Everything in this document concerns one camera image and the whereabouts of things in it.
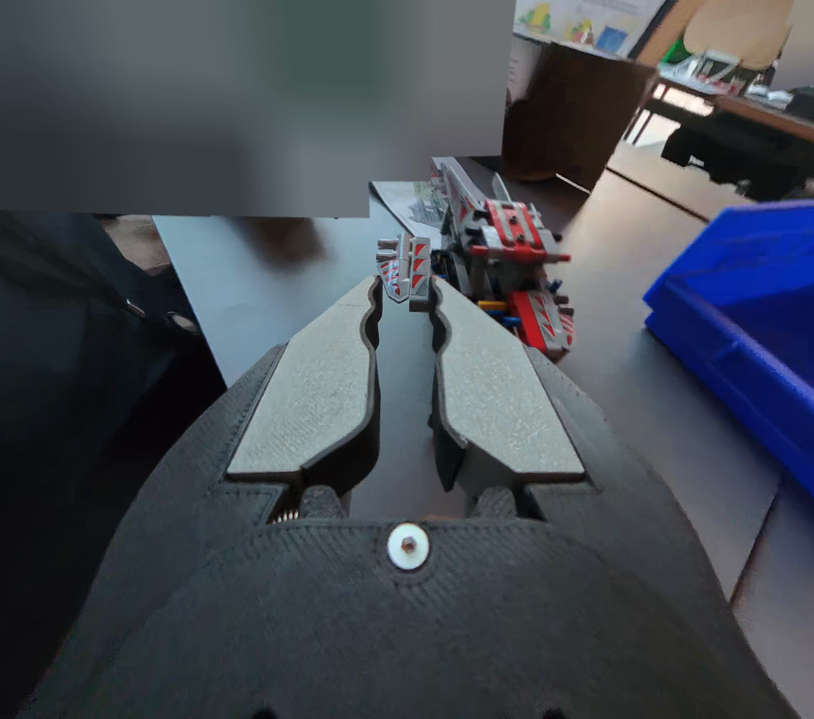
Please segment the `lego instruction booklet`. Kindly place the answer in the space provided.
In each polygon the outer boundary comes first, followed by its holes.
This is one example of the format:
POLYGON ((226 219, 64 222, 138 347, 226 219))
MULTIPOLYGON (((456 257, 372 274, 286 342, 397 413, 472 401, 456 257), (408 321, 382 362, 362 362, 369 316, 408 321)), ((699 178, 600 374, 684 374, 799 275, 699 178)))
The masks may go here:
POLYGON ((440 233, 449 208, 436 182, 376 181, 371 190, 402 226, 417 236, 440 233))

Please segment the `wooden background table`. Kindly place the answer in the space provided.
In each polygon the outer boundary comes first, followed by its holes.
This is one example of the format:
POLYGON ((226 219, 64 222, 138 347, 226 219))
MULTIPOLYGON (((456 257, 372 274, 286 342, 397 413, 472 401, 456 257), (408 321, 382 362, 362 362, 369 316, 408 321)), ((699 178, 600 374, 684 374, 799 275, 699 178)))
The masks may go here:
POLYGON ((742 117, 750 122, 765 125, 775 131, 794 136, 806 143, 813 143, 813 121, 798 117, 785 110, 771 107, 764 101, 747 97, 721 94, 692 79, 674 77, 673 67, 659 66, 658 84, 664 87, 663 95, 671 89, 690 94, 712 106, 714 111, 724 111, 742 117))

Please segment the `small grey red lego piece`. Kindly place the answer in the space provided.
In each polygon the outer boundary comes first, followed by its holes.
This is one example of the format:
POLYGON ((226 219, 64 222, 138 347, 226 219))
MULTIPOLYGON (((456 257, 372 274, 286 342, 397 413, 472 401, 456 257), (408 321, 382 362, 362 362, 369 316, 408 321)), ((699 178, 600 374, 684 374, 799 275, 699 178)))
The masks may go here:
POLYGON ((403 233, 378 239, 376 272, 387 297, 406 304, 413 313, 428 313, 431 307, 432 241, 425 236, 403 233))

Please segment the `dark brown box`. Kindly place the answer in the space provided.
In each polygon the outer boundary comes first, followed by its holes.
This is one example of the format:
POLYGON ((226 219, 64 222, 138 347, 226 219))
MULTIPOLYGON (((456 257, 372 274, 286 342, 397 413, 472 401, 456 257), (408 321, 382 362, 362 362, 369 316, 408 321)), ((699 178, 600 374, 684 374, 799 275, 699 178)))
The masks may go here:
POLYGON ((515 36, 501 173, 561 176, 592 191, 657 77, 654 67, 591 47, 515 36))

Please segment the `blue plastic bin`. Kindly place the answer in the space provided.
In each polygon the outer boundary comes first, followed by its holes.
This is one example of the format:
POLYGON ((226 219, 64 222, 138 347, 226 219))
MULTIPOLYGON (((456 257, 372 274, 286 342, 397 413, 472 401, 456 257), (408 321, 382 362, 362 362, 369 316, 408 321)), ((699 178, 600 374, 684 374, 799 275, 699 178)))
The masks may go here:
POLYGON ((721 211, 643 300, 646 327, 813 493, 813 201, 721 211))

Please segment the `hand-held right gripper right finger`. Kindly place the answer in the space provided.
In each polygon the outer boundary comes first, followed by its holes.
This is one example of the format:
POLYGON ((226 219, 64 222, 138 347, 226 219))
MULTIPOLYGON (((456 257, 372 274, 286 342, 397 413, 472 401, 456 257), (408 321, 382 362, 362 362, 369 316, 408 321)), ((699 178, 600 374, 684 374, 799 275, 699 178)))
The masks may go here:
POLYGON ((585 467, 529 350, 440 278, 432 279, 435 468, 445 491, 573 483, 585 467))

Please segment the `red grey lego vehicle model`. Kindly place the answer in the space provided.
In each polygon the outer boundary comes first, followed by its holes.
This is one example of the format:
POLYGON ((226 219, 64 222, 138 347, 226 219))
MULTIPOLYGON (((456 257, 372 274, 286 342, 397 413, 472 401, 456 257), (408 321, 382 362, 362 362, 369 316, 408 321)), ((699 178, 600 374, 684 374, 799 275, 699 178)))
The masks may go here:
POLYGON ((498 174, 483 195, 452 157, 435 158, 448 208, 432 274, 446 280, 524 346, 556 363, 575 340, 574 309, 547 267, 569 262, 562 237, 544 225, 534 205, 513 201, 498 174))

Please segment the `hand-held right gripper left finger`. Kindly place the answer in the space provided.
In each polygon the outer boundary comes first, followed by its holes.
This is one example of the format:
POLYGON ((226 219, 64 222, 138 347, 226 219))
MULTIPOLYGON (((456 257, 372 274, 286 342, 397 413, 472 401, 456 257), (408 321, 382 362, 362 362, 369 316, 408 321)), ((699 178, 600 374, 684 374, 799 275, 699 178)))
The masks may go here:
POLYGON ((283 347, 226 469, 229 480, 349 495, 379 457, 382 282, 368 277, 283 347))

